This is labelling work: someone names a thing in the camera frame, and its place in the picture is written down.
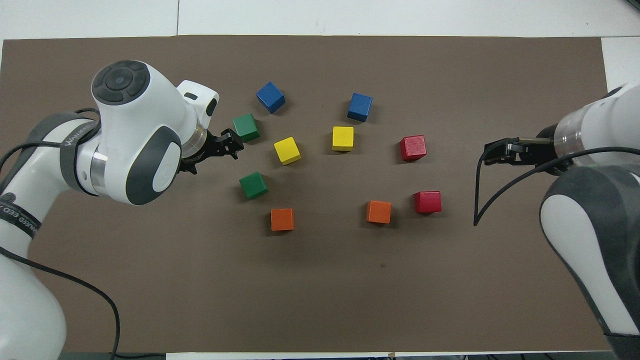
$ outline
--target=round black button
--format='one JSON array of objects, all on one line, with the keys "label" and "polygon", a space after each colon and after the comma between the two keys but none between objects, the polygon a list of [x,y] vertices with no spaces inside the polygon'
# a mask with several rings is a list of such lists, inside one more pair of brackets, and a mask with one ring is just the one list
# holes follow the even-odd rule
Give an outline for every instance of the round black button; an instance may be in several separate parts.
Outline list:
[{"label": "round black button", "polygon": [[128,69],[117,68],[110,71],[105,79],[106,85],[112,90],[122,90],[131,84],[133,74]]}]

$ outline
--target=blue cube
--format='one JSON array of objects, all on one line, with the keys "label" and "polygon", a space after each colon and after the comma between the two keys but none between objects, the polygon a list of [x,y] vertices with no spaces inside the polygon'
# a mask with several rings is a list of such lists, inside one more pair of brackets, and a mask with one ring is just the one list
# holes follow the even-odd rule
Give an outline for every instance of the blue cube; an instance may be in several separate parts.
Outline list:
[{"label": "blue cube", "polygon": [[264,105],[264,107],[272,114],[284,105],[284,94],[270,81],[255,95],[258,97],[258,100],[262,105]]},{"label": "blue cube", "polygon": [[372,102],[373,98],[370,96],[358,94],[357,92],[353,93],[347,117],[357,121],[367,121]]}]

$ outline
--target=orange cube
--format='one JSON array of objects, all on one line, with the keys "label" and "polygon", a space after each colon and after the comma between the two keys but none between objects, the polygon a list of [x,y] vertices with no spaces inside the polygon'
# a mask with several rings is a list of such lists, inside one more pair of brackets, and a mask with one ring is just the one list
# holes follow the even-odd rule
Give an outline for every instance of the orange cube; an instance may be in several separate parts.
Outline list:
[{"label": "orange cube", "polygon": [[391,203],[386,201],[369,201],[367,204],[367,221],[379,224],[391,222]]},{"label": "orange cube", "polygon": [[293,230],[293,209],[272,209],[271,230]]}]

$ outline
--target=cube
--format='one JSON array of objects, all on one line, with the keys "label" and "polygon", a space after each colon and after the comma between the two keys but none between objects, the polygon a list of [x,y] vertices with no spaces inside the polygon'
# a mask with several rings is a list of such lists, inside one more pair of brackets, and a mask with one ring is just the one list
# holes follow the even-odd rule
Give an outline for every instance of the cube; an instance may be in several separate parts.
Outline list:
[{"label": "cube", "polygon": [[244,142],[260,137],[260,131],[258,131],[251,113],[235,118],[234,127],[236,128],[236,133]]},{"label": "cube", "polygon": [[334,126],[331,145],[334,151],[353,150],[353,126]]},{"label": "cube", "polygon": [[262,175],[259,172],[254,172],[251,175],[245,176],[240,179],[240,186],[244,190],[244,194],[247,199],[255,199],[256,197],[268,193],[267,185],[264,183]]},{"label": "cube", "polygon": [[439,213],[442,211],[440,192],[417,192],[413,194],[415,212],[418,214]]},{"label": "cube", "polygon": [[272,209],[271,230],[293,230],[293,209]]},{"label": "cube", "polygon": [[291,164],[292,162],[302,158],[293,137],[280,140],[279,142],[274,143],[273,147],[276,148],[276,153],[278,153],[278,158],[282,165]]},{"label": "cube", "polygon": [[353,95],[351,96],[351,103],[349,104],[349,112],[347,112],[347,117],[349,119],[357,121],[367,121],[372,102],[372,97],[358,94],[357,92],[353,93]]},{"label": "cube", "polygon": [[427,154],[424,135],[407,136],[400,141],[402,160],[413,161]]},{"label": "cube", "polygon": [[255,95],[262,105],[272,114],[284,105],[285,102],[284,94],[270,81],[258,90]]},{"label": "cube", "polygon": [[369,201],[367,204],[367,221],[379,224],[391,222],[391,203],[386,201]]}]

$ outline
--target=red cube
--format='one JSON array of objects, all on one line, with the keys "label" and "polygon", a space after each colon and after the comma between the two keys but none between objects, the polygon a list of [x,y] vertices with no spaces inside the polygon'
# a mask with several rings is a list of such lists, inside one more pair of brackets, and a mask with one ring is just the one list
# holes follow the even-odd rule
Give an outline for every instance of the red cube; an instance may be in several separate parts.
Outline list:
[{"label": "red cube", "polygon": [[402,151],[402,160],[413,161],[427,154],[427,148],[424,145],[424,135],[407,136],[400,141],[400,150]]},{"label": "red cube", "polygon": [[415,212],[418,214],[439,213],[442,211],[440,192],[417,192],[413,194]]}]

